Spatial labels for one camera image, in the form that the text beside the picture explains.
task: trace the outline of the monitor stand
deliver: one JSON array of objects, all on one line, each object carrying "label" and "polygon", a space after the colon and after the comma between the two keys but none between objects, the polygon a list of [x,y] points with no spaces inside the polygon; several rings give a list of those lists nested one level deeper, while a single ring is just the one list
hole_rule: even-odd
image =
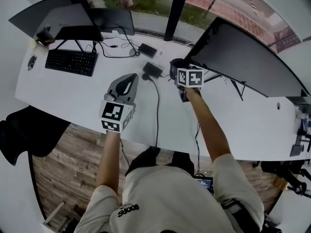
[{"label": "monitor stand", "polygon": [[[61,45],[63,45],[66,41],[68,41],[68,40],[63,40],[63,41],[61,42],[61,44],[59,44],[54,50],[57,50],[57,49],[58,49]],[[77,45],[78,45],[79,49],[81,50],[81,52],[82,52],[82,53],[85,53],[85,51],[82,49],[80,43],[79,43],[77,40],[74,40],[74,41],[77,43]]]},{"label": "monitor stand", "polygon": [[[214,80],[214,79],[217,79],[217,78],[219,78],[219,77],[221,77],[221,75],[220,75],[220,74],[216,74],[215,76],[213,76],[213,77],[211,77],[211,78],[209,78],[209,79],[207,79],[207,80],[204,80],[204,83],[209,82],[209,81]],[[243,92],[244,92],[245,86],[244,86],[243,91],[242,91],[242,93],[241,93],[240,90],[239,90],[239,88],[238,88],[237,83],[236,83],[234,80],[232,80],[232,79],[230,79],[230,81],[232,82],[234,88],[237,90],[237,92],[238,92],[238,94],[239,94],[241,100],[243,101]]]}]

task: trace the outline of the black keyboard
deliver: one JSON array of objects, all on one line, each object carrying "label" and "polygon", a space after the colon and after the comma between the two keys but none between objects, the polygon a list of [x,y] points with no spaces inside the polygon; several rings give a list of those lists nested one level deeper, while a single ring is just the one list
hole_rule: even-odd
[{"label": "black keyboard", "polygon": [[50,50],[45,68],[92,76],[97,59],[96,53],[74,50]]}]

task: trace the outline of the person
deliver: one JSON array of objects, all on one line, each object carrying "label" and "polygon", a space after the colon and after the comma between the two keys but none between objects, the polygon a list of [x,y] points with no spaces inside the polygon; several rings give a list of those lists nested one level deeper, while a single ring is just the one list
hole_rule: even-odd
[{"label": "person", "polygon": [[134,159],[118,200],[120,134],[108,132],[96,176],[96,189],[75,233],[231,233],[238,231],[223,204],[238,201],[255,231],[263,225],[263,204],[230,152],[224,132],[202,97],[185,88],[213,163],[214,196],[192,176],[189,154],[175,152],[172,163],[156,165],[159,149]]}]

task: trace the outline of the hand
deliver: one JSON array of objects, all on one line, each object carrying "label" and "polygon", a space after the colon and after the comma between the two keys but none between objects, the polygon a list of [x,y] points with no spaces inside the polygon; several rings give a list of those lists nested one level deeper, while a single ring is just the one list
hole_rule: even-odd
[{"label": "hand", "polygon": [[198,92],[193,88],[185,87],[185,91],[186,91],[186,96],[189,100],[191,100],[195,94],[198,95]]}]

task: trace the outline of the grass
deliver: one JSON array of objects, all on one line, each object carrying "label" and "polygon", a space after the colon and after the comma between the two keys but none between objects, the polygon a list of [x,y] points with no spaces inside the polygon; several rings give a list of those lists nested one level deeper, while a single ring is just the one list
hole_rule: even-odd
[{"label": "grass", "polygon": [[[104,0],[108,8],[116,7],[119,0]],[[169,17],[173,0],[137,0],[138,5],[133,11],[158,15],[162,17]],[[207,18],[204,18],[204,9],[196,7],[191,4],[185,4],[181,13],[180,21],[190,25],[207,29],[208,26],[215,19],[213,13],[209,13]]]}]

